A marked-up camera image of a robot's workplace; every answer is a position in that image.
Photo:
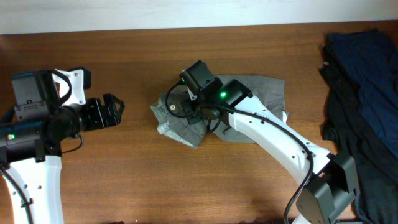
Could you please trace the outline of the black garment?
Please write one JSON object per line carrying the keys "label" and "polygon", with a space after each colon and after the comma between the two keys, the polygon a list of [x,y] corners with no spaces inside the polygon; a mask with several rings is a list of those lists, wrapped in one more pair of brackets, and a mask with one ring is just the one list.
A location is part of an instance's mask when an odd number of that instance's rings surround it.
{"label": "black garment", "polygon": [[357,87],[331,48],[323,48],[320,75],[330,87],[322,138],[355,160],[360,195],[354,209],[364,223],[397,223],[397,158],[359,114]]}

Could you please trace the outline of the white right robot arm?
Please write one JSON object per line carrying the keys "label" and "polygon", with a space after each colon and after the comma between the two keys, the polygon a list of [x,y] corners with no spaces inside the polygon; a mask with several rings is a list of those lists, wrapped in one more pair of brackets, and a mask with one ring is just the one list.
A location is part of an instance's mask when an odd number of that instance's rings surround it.
{"label": "white right robot arm", "polygon": [[279,162],[298,184],[289,200],[284,221],[296,206],[294,223],[336,223],[359,195],[354,158],[332,154],[274,116],[252,91],[237,80],[219,79],[203,85],[181,79],[192,97],[192,115],[215,119],[252,139]]}

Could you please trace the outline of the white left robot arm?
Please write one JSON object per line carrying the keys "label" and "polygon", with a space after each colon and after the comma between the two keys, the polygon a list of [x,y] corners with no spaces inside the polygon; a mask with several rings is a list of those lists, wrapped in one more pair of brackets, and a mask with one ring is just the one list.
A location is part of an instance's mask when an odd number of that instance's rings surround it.
{"label": "white left robot arm", "polygon": [[124,102],[113,94],[85,98],[89,70],[38,70],[13,75],[16,104],[1,119],[1,174],[15,223],[63,223],[61,142],[116,126]]}

